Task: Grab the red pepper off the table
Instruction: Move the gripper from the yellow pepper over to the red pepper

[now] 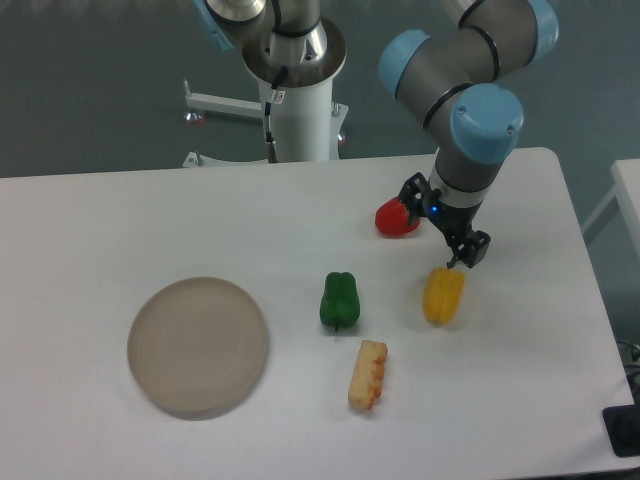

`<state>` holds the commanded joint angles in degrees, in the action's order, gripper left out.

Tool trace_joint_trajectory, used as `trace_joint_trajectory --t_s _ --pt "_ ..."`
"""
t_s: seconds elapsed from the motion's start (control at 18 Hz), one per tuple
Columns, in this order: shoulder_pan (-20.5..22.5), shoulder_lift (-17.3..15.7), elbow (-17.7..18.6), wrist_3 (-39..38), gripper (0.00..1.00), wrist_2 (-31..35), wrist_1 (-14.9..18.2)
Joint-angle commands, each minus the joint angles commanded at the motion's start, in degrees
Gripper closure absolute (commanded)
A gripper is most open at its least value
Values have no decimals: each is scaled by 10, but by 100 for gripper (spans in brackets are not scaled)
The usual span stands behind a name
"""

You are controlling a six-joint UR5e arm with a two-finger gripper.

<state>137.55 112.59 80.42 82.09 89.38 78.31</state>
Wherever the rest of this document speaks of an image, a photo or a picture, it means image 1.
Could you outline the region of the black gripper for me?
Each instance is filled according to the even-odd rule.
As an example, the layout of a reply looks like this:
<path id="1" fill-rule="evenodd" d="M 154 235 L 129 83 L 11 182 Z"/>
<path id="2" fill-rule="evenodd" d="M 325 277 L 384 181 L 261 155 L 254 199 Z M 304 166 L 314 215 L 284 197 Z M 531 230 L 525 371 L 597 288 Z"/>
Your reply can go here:
<path id="1" fill-rule="evenodd" d="M 443 198 L 443 192 L 429 187 L 420 172 L 407 179 L 398 194 L 398 200 L 408 215 L 408 226 L 417 225 L 421 218 L 426 217 L 443 234 L 452 251 L 452 257 L 446 263 L 448 269 L 453 269 L 458 263 L 474 268 L 486 256 L 491 242 L 489 234 L 475 231 L 472 227 L 480 203 L 462 208 L 444 203 Z"/>

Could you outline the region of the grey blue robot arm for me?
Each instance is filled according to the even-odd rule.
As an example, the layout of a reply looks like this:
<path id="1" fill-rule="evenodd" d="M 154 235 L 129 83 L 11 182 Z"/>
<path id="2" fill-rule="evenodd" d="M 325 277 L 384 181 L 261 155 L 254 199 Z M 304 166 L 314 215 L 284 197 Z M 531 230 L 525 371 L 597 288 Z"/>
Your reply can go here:
<path id="1" fill-rule="evenodd" d="M 239 48 L 259 88 L 259 119 L 271 163 L 326 161 L 337 152 L 332 87 L 346 61 L 341 31 L 316 1 L 199 1 L 208 36 Z M 490 244 L 472 226 L 524 114 L 498 80 L 548 54 L 559 26 L 545 1 L 448 1 L 456 33 L 438 41 L 421 30 L 397 35 L 378 74 L 436 142 L 429 175 L 415 174 L 398 199 L 406 225 L 429 220 L 453 264 L 473 267 Z"/>

